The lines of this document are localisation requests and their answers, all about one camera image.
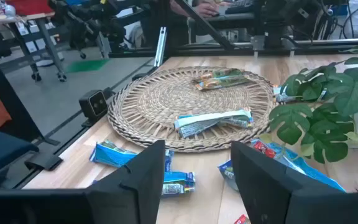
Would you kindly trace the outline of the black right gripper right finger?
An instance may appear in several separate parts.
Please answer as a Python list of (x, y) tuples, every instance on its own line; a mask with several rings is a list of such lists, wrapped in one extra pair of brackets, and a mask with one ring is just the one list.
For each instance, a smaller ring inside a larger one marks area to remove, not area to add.
[(241, 142), (231, 144), (231, 161), (251, 224), (358, 224), (358, 192), (308, 177)]

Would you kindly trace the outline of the green wrapper granola bar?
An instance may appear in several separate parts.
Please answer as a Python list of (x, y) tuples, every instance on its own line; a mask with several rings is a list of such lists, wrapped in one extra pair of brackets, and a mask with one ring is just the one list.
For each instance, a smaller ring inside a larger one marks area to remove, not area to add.
[(195, 87), (200, 91), (204, 91), (204, 90), (225, 88), (225, 87), (240, 85), (249, 82), (251, 82), (251, 80), (245, 77), (244, 75), (234, 75), (234, 76), (209, 78), (207, 80), (195, 84)]
[(211, 78), (221, 78), (226, 76), (233, 76), (233, 75), (241, 75), (243, 74), (243, 70), (239, 70), (237, 68), (230, 68), (226, 70), (216, 70), (213, 72), (205, 73), (199, 77), (201, 81), (209, 80)]

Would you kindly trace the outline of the red wrapper granola bar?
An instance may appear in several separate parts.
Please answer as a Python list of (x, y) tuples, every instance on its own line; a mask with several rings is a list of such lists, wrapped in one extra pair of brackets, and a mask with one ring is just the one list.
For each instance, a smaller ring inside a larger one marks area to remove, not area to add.
[(254, 149), (258, 150), (262, 154), (265, 154), (272, 159), (276, 156), (276, 152), (273, 149), (269, 148), (259, 139), (252, 140), (251, 145)]
[(242, 214), (235, 222), (234, 224), (251, 224), (250, 220), (247, 216)]

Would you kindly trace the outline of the white blue wrapper granola bar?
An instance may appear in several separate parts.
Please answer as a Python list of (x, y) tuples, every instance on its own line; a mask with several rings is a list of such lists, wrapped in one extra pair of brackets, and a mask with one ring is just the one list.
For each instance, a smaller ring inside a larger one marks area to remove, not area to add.
[(295, 96), (288, 96), (286, 94), (287, 87), (282, 85), (274, 85), (273, 86), (273, 96), (276, 102), (286, 103), (290, 101), (295, 101)]
[(198, 115), (182, 115), (174, 121), (174, 127), (176, 129), (184, 127), (189, 124), (197, 123), (200, 121), (211, 121), (215, 119), (245, 119), (248, 123), (252, 124), (254, 119), (252, 117), (251, 110), (249, 108), (243, 108), (235, 111), (227, 111), (223, 113), (209, 113), (209, 114), (198, 114)]

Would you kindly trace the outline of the silver printed wrapper granola bar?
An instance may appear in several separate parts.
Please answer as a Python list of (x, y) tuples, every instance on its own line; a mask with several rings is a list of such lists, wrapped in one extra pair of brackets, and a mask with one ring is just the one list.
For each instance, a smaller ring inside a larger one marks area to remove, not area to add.
[(191, 135), (199, 134), (212, 126), (224, 126), (227, 124), (238, 126), (240, 128), (251, 128), (254, 125), (254, 119), (248, 116), (241, 116), (240, 118), (224, 118), (209, 121), (198, 121), (196, 123), (187, 124), (178, 128), (177, 132), (182, 138), (187, 138)]

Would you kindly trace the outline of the round woven straw placemat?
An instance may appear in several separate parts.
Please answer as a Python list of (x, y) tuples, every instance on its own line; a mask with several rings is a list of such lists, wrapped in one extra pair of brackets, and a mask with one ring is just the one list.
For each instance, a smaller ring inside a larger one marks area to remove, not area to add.
[[(124, 139), (142, 147), (162, 139), (175, 152), (218, 151), (233, 141), (243, 143), (268, 131), (269, 114), (276, 107), (273, 85), (264, 77), (248, 72), (250, 81), (241, 85), (200, 91), (192, 80), (217, 72), (220, 67), (182, 67), (161, 70), (139, 78), (114, 95), (107, 118)], [(223, 113), (248, 108), (254, 125), (240, 128), (219, 124), (183, 138), (174, 128), (180, 115)]]

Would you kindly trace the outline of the green artificial leafy plant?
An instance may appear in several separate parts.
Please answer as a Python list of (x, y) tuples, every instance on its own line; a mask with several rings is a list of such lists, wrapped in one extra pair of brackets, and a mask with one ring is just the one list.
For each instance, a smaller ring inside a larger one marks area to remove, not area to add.
[[(358, 53), (358, 46), (350, 50)], [(282, 142), (304, 148), (303, 157), (324, 164), (348, 155), (350, 143), (358, 142), (354, 115), (358, 113), (358, 57), (304, 69), (287, 78), (286, 94), (295, 96), (269, 114), (270, 129)]]

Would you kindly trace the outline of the green floor mat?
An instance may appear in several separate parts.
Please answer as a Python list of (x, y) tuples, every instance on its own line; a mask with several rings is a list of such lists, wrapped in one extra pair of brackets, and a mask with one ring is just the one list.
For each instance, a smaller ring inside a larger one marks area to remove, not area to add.
[(108, 62), (109, 62), (108, 59), (76, 61), (69, 64), (69, 66), (67, 66), (65, 71), (67, 73), (97, 71), (101, 69)]

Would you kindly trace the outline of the silver aluminium profile bar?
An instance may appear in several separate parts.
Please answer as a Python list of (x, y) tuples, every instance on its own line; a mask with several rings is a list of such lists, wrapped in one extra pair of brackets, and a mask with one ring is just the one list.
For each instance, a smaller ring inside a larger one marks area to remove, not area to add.
[(161, 64), (163, 64), (166, 39), (167, 39), (167, 28), (161, 27), (158, 37), (157, 48), (156, 48), (154, 67), (159, 67), (161, 66)]

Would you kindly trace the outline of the black equipment on wheeled stand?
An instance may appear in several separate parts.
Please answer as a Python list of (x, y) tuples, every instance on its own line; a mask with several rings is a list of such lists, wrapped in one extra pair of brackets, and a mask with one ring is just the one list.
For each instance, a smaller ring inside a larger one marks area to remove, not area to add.
[(103, 57), (113, 52), (123, 53), (128, 47), (124, 42), (126, 30), (117, 15), (126, 8), (120, 0), (84, 0), (70, 4), (68, 0), (48, 0), (54, 10), (54, 24), (66, 24), (70, 31), (69, 46), (86, 58), (82, 49), (87, 42), (95, 42), (102, 48)]

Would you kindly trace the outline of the grey workshop table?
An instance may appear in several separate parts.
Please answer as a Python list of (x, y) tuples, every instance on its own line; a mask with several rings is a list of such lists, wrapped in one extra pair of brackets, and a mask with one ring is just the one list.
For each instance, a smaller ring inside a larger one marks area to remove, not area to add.
[[(1, 63), (0, 69), (4, 73), (10, 73), (14, 70), (30, 67), (32, 69), (33, 80), (39, 82), (41, 81), (41, 77), (37, 68), (37, 62), (43, 60), (44, 55), (48, 55), (49, 59), (53, 61), (53, 64), (57, 68), (58, 80), (61, 82), (65, 82), (67, 80), (67, 76), (58, 53), (68, 50), (69, 46), (67, 42), (53, 43), (54, 37), (57, 34), (62, 34), (65, 30), (62, 27), (53, 27), (51, 29), (47, 28), (46, 20), (52, 16), (52, 13), (33, 14), (24, 17), (0, 15), (0, 26), (7, 25), (14, 36), (12, 39), (0, 40), (0, 49), (5, 50), (19, 46), (24, 54), (20, 58)], [(23, 24), (26, 26), (30, 21), (35, 22), (35, 25), (38, 27), (38, 31), (21, 34), (17, 25)], [(31, 52), (26, 46), (26, 43), (36, 42), (39, 39), (44, 41), (45, 47)]]

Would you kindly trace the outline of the black keyboard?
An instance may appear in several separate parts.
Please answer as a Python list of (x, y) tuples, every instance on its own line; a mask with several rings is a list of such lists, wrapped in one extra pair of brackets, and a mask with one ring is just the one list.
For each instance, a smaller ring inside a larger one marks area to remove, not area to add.
[(252, 12), (254, 8), (254, 0), (237, 0), (229, 4), (226, 14), (241, 14)]

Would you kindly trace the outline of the person's hand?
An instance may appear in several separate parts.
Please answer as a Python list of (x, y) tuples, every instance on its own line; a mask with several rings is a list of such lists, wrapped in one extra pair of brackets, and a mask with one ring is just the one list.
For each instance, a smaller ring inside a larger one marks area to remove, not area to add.
[(195, 11), (202, 17), (214, 17), (219, 14), (218, 5), (215, 2), (201, 2), (195, 7)]

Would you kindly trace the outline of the black table bracket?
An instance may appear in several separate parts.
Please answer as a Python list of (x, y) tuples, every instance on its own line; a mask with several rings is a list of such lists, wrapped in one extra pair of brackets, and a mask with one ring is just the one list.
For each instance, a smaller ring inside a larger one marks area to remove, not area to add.
[(38, 153), (27, 159), (24, 164), (28, 169), (53, 171), (62, 162), (63, 159), (56, 154)]

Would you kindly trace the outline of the black diagonal frame beam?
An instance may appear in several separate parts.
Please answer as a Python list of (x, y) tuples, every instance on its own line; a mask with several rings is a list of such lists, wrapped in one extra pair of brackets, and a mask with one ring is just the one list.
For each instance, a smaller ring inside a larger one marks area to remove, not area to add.
[(235, 46), (227, 39), (221, 36), (217, 30), (203, 17), (201, 17), (186, 1), (175, 0), (175, 2), (207, 33), (220, 45), (224, 50), (234, 50)]

